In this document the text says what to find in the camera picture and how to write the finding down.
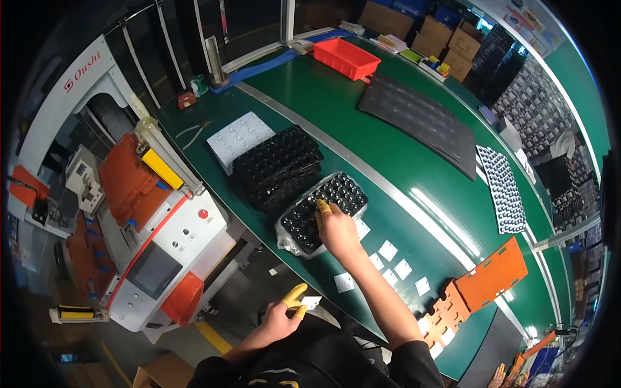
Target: control panel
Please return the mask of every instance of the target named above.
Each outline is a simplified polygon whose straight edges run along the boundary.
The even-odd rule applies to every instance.
[[[110,306],[111,318],[132,332],[143,330],[192,266],[226,231],[227,225],[207,191],[185,200],[153,239],[140,249]]]

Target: hand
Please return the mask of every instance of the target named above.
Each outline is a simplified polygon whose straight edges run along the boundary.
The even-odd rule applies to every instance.
[[[502,382],[505,378],[504,364],[501,364],[498,368],[496,368],[496,372],[494,372],[494,377],[487,385],[487,388],[499,388],[502,385]]]
[[[322,200],[317,200],[318,205],[325,206]],[[328,251],[336,257],[346,271],[356,267],[356,264],[364,257],[365,262],[371,262],[358,239],[356,223],[347,214],[344,214],[338,205],[330,204],[324,212],[315,212],[319,237]]]
[[[286,312],[289,307],[282,300],[268,305],[268,310],[263,317],[261,325],[255,329],[256,334],[253,332],[257,338],[261,339],[265,346],[286,338],[296,331],[300,322],[302,322],[307,306],[300,306],[293,317],[287,318]]]

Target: red plastic box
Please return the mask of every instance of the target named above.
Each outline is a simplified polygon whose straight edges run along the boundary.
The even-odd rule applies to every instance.
[[[378,57],[369,54],[360,47],[342,39],[330,39],[315,43],[313,57],[354,81],[373,74],[382,62]]]

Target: yellow floor marking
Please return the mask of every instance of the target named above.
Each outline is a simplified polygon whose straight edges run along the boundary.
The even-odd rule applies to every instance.
[[[194,322],[196,328],[207,338],[210,344],[214,345],[216,349],[222,354],[226,354],[233,348],[224,338],[222,338],[215,330],[205,322]]]
[[[108,347],[106,346],[106,344],[101,341],[101,348],[104,350],[104,353],[106,354],[106,356],[108,356],[108,359],[110,360],[110,362],[112,363],[112,366],[114,366],[114,369],[117,370],[117,372],[120,374],[120,376],[123,378],[123,380],[125,381],[125,383],[127,383],[127,386],[129,388],[132,388],[132,382],[130,379],[127,378],[127,376],[125,375],[125,373],[123,373],[123,370],[120,368],[119,364],[116,362],[116,360],[114,359],[114,357],[112,357],[112,353],[110,353],[110,350],[108,349]]]

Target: green workbench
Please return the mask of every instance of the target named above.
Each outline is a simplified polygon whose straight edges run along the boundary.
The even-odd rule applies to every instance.
[[[450,110],[474,131],[476,142],[503,152],[506,151],[489,130],[464,108],[452,95],[426,76],[414,70],[370,43],[351,40],[382,59],[378,72],[397,78],[434,98]],[[398,129],[355,109],[364,90],[362,81],[352,82],[336,71],[302,56],[277,68],[246,80],[282,105],[316,125],[347,149],[359,156],[373,169],[382,174],[403,194],[416,202],[410,189],[416,187],[431,198],[451,219],[470,236],[480,249],[479,257],[470,257],[475,263],[489,256],[504,244],[510,235],[499,235],[488,187],[478,178],[472,182],[457,169],[430,151],[427,147],[404,135]],[[338,294],[333,277],[344,272],[329,253],[314,259],[293,256],[276,246],[274,225],[261,212],[238,198],[230,186],[230,179],[211,153],[206,139],[247,112],[254,112],[275,132],[292,123],[278,112],[238,88],[230,88],[222,94],[208,93],[198,103],[179,111],[176,101],[167,103],[157,117],[167,133],[169,141],[178,147],[191,166],[212,191],[259,239],[274,251],[293,271],[307,281],[322,295],[329,298],[343,311],[369,330],[381,336],[369,308],[358,289]],[[180,131],[211,120],[212,123],[186,151],[180,152],[191,138],[188,134],[175,139]],[[371,231],[362,240],[365,250],[377,252],[385,240],[398,249],[390,262],[384,260],[385,268],[393,268],[406,259],[412,273],[405,281],[399,280],[395,290],[412,311],[421,311],[438,297],[437,291],[445,279],[459,277],[464,267],[430,232],[416,221],[399,204],[377,187],[361,171],[341,156],[320,143],[325,156],[322,174],[344,171],[353,177],[369,197],[368,210],[363,220]],[[527,220],[538,239],[552,234],[541,203],[526,178],[518,173],[511,158],[512,169],[527,215]],[[433,221],[442,225],[437,217],[419,204]],[[521,235],[516,235],[528,267],[529,274],[514,288],[515,299],[508,305],[523,326],[533,325],[541,333],[555,322],[548,291],[535,258]],[[455,240],[465,252],[468,250]],[[562,256],[556,248],[549,249],[545,258],[557,290],[563,317],[569,319],[569,295],[563,269]],[[420,297],[414,282],[426,276],[431,291]],[[496,310],[490,304],[460,325],[455,339],[436,359],[440,371],[459,379],[476,354]]]

